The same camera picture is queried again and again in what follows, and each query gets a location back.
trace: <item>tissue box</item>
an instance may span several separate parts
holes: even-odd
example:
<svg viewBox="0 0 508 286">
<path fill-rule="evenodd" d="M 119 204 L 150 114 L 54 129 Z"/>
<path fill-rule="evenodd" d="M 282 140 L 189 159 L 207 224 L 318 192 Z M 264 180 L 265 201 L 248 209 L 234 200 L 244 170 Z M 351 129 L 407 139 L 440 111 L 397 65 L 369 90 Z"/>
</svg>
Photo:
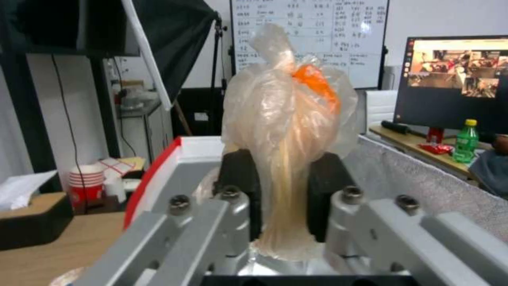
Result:
<svg viewBox="0 0 508 286">
<path fill-rule="evenodd" d="M 50 243 L 71 222 L 71 201 L 64 192 L 41 194 L 28 207 L 0 212 L 0 250 Z"/>
</svg>

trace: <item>silver insulation foil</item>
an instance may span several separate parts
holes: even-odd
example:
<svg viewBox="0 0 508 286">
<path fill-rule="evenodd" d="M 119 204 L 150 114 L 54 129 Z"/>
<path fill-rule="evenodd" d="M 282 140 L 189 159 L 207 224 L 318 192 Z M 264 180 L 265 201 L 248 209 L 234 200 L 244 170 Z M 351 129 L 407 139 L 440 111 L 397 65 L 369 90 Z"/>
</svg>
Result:
<svg viewBox="0 0 508 286">
<path fill-rule="evenodd" d="M 364 136 L 343 162 L 369 199 L 408 194 L 427 213 L 460 212 L 508 243 L 508 202 L 502 198 Z"/>
</svg>

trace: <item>cabinet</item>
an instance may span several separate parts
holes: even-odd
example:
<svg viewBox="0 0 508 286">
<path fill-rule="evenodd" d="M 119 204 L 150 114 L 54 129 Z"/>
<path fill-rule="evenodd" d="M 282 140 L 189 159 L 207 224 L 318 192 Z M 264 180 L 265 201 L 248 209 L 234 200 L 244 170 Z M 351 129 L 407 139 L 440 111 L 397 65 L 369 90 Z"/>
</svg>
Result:
<svg viewBox="0 0 508 286">
<path fill-rule="evenodd" d="M 138 110 L 122 111 L 120 119 L 123 136 L 132 146 L 136 155 L 146 158 L 149 167 L 173 141 L 171 117 L 161 106 L 159 99 L 144 102 Z M 121 139 L 124 157 L 133 156 L 131 148 Z"/>
</svg>

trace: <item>whiteboard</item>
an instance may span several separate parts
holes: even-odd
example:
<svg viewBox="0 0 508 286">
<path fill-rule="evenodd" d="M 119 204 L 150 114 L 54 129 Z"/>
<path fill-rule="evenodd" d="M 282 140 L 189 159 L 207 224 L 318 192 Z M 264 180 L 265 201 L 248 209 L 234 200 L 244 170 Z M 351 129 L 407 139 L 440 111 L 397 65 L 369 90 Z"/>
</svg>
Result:
<svg viewBox="0 0 508 286">
<path fill-rule="evenodd" d="M 388 0 L 230 0 L 239 71 L 263 59 L 249 46 L 264 23 L 282 26 L 297 59 L 312 53 L 344 71 L 354 88 L 377 87 Z"/>
</svg>

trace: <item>yellow bottle cap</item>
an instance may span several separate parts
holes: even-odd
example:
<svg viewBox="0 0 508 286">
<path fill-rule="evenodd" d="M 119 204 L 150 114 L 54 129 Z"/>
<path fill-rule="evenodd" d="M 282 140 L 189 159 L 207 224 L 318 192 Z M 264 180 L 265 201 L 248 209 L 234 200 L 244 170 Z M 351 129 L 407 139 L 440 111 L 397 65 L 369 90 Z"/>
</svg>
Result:
<svg viewBox="0 0 508 286">
<path fill-rule="evenodd" d="M 466 119 L 467 126 L 476 126 L 477 121 L 475 119 Z"/>
</svg>

